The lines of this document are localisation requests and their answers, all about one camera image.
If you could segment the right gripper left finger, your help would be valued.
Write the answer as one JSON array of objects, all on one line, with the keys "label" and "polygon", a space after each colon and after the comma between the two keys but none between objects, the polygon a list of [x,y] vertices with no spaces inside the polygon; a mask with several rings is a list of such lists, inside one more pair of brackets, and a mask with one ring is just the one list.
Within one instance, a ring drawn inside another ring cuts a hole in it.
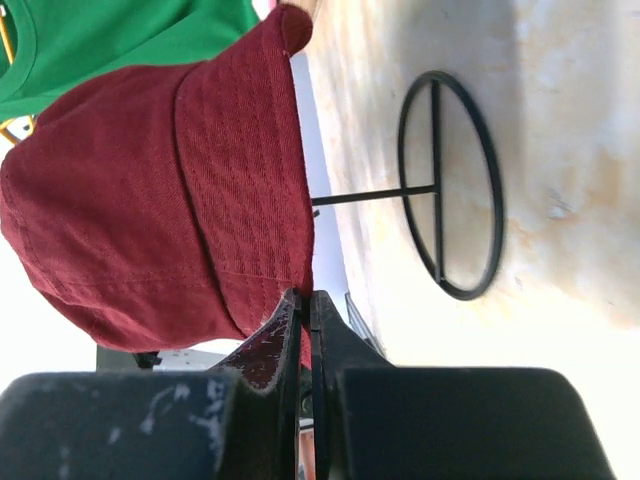
[{"label": "right gripper left finger", "polygon": [[302,301],[205,371],[39,373],[1,397],[5,479],[294,479]]}]

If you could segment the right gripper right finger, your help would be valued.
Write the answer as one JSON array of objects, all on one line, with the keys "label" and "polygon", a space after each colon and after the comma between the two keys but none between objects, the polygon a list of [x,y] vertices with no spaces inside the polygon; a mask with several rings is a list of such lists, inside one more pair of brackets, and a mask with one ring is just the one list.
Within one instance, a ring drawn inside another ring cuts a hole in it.
[{"label": "right gripper right finger", "polygon": [[330,296],[310,302],[320,479],[610,479],[585,405],[560,373],[397,367]]}]

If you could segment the dark red bucket hat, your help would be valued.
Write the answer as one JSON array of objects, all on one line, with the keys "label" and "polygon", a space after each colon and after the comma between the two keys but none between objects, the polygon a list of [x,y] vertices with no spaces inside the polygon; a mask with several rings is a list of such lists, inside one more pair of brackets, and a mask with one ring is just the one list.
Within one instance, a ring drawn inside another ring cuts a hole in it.
[{"label": "dark red bucket hat", "polygon": [[1,231],[34,288],[99,345],[244,339],[313,289],[294,5],[216,58],[65,94],[1,166]]}]

